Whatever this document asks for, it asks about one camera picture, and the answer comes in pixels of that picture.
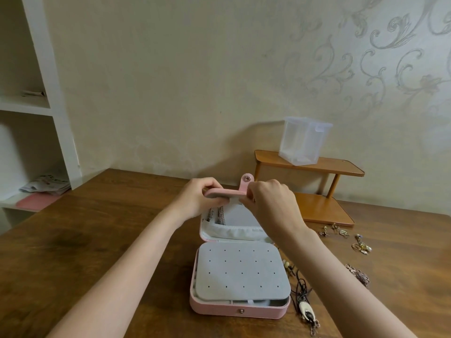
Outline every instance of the wooden table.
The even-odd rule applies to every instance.
[[[352,227],[354,225],[352,218],[346,213],[340,204],[332,198],[341,175],[349,175],[354,177],[363,177],[365,175],[365,172],[352,162],[342,159],[320,157],[316,164],[295,166],[279,157],[278,152],[271,152],[267,150],[256,150],[255,160],[257,161],[254,173],[255,180],[258,179],[262,165],[284,169],[335,174],[327,196],[295,192],[296,201],[305,221],[324,224],[337,223],[346,227]]]
[[[44,337],[117,261],[186,180],[109,169],[0,236],[0,337]],[[371,279],[370,290],[420,338],[451,332],[451,218],[340,202],[373,251],[354,238],[323,242]],[[318,230],[320,224],[309,224]],[[127,331],[127,337],[309,337],[290,305],[280,320],[198,315],[189,284],[199,220],[176,231]],[[339,337],[313,292],[318,337]]]

